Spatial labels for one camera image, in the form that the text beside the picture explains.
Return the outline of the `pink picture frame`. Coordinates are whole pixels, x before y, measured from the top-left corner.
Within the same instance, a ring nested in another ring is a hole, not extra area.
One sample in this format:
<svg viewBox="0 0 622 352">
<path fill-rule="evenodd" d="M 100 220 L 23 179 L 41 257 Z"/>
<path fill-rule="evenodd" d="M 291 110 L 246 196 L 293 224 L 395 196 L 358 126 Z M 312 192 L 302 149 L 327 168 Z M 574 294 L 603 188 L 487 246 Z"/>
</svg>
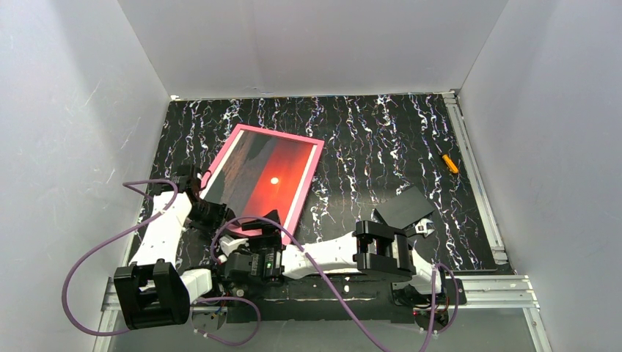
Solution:
<svg viewBox="0 0 622 352">
<path fill-rule="evenodd" d="M 238 124 L 203 176 L 200 196 L 236 216 L 275 210 L 294 233 L 323 146 L 320 139 Z"/>
</svg>

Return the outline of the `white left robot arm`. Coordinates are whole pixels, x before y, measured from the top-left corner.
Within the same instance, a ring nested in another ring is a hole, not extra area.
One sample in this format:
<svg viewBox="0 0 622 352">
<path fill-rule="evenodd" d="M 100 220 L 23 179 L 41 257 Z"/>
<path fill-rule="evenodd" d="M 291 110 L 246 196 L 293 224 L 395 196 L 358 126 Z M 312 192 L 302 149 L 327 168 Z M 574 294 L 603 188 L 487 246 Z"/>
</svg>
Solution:
<svg viewBox="0 0 622 352">
<path fill-rule="evenodd" d="M 229 215 L 225 204 L 201 198 L 202 178 L 194 165 L 180 166 L 154 188 L 152 213 L 141 245 L 129 264 L 114 274 L 114 288 L 130 330 L 184 324 L 191 304 L 213 289 L 207 266 L 179 274 L 178 245 L 184 230 L 211 237 Z"/>
</svg>

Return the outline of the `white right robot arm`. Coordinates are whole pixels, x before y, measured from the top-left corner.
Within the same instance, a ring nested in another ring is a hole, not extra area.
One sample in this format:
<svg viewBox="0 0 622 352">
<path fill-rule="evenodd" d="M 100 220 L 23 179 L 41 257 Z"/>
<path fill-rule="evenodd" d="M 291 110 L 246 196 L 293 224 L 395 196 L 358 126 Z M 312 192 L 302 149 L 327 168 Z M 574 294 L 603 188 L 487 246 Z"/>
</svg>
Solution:
<svg viewBox="0 0 622 352">
<path fill-rule="evenodd" d="M 271 277 L 302 279 L 328 271 L 356 269 L 361 274 L 389 282 L 405 282 L 422 295 L 442 292 L 441 274 L 437 266 L 425 261 L 410 247 L 403 230 L 373 221 L 358 221 L 355 230 L 339 238 L 320 243 L 301 245 L 279 222 L 265 216 L 240 216 L 230 219 L 212 237 L 210 255 L 216 256 L 219 246 L 226 257 L 233 253 L 219 241 L 230 225 L 240 220 L 248 222 L 239 227 L 243 231 L 262 230 L 261 235 L 242 238 L 260 240 L 275 237 L 275 243 L 261 248 L 266 253 L 258 268 L 263 280 Z"/>
</svg>

